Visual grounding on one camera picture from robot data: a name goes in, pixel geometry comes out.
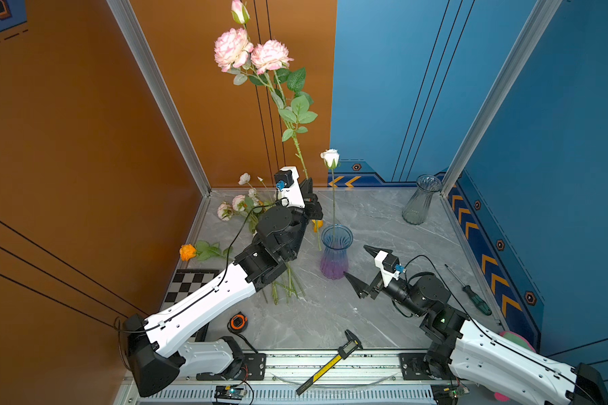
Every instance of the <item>checkerboard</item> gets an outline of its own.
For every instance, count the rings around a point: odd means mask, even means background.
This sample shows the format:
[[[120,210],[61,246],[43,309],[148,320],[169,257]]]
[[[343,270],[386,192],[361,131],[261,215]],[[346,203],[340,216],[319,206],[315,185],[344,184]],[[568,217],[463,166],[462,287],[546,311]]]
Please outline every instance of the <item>checkerboard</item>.
[[[174,274],[174,279],[167,290],[167,295],[164,296],[160,311],[164,311],[175,303],[182,301],[191,295],[194,291],[214,279],[219,274],[219,270],[190,270],[178,269]],[[187,339],[188,342],[196,340],[196,333]]]

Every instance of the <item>glass vase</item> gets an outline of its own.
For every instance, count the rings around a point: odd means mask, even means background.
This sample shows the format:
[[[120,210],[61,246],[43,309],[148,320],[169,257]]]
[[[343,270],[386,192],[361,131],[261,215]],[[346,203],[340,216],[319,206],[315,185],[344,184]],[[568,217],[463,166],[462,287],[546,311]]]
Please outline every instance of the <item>glass vase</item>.
[[[428,217],[432,196],[439,190],[441,190],[441,180],[430,174],[419,176],[417,190],[402,212],[405,222],[413,225],[423,223]]]
[[[353,233],[344,225],[336,223],[322,231],[322,243],[324,243],[325,249],[320,262],[320,270],[326,278],[341,279],[345,271],[349,270],[347,248],[351,246],[352,242]]]

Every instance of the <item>tape measure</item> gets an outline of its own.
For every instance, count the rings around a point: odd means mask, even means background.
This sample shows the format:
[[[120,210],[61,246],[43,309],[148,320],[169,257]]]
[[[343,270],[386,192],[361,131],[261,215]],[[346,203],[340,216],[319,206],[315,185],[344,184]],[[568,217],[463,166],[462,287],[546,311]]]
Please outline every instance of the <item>tape measure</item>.
[[[227,323],[227,329],[232,333],[241,333],[248,327],[248,317],[239,312]]]

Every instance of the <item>gray marble tabletop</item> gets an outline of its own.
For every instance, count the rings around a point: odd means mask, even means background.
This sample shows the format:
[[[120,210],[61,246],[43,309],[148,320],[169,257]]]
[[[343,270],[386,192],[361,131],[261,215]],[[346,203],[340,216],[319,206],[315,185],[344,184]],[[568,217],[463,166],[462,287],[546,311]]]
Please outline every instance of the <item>gray marble tabletop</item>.
[[[374,278],[377,269],[372,256],[363,249],[365,244],[393,249],[402,263],[419,254],[427,255],[467,311],[492,330],[501,330],[492,316],[485,317],[477,311],[462,292],[461,285],[444,267],[445,263],[448,264],[460,279],[486,299],[481,294],[439,196],[434,197],[428,219],[421,225],[410,225],[401,217],[401,210],[414,190],[336,191],[336,222],[348,226],[354,236],[353,244],[348,249],[349,272],[367,283]],[[235,216],[223,222],[217,217],[217,207],[221,201],[231,202],[235,195],[242,193],[240,190],[212,192],[199,240],[220,242],[221,247],[229,245],[243,223],[243,217]],[[332,222],[331,193],[331,190],[316,190],[324,210],[325,225]],[[234,253],[241,252],[250,241],[251,234],[246,228],[234,244]],[[430,339],[418,328],[422,318],[404,318],[384,294],[380,294],[376,300],[359,299],[346,279],[330,280],[322,275],[321,257],[317,235],[309,225],[300,254],[292,263],[306,296],[300,299],[291,297],[286,303],[284,291],[280,289],[281,299],[275,305],[272,289],[265,288],[268,302],[259,292],[228,308],[211,321],[207,340],[229,335],[227,321],[242,311],[249,318],[244,335],[257,349],[337,348],[346,341],[345,329],[354,332],[366,349],[411,349],[430,345]],[[222,269],[224,266],[225,260],[222,259],[205,262],[193,259],[188,263],[188,268]],[[419,258],[408,267],[407,272],[414,274],[418,271],[433,269],[428,261]],[[459,308],[454,298],[451,298],[450,304]]]

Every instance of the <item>pink rosebud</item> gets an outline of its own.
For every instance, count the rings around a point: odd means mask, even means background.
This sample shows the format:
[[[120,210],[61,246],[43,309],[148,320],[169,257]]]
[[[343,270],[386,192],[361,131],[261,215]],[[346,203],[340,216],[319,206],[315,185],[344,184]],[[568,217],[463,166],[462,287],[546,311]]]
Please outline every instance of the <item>pink rosebud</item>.
[[[293,59],[288,57],[288,48],[284,44],[271,39],[255,47],[251,60],[257,67],[257,74],[262,75],[266,70],[273,71],[289,66],[288,62]]]
[[[214,61],[227,72],[230,68],[243,66],[253,49],[246,30],[230,28],[214,43]]]
[[[232,0],[232,18],[238,24],[245,24],[250,20],[248,10],[241,3],[241,0]]]

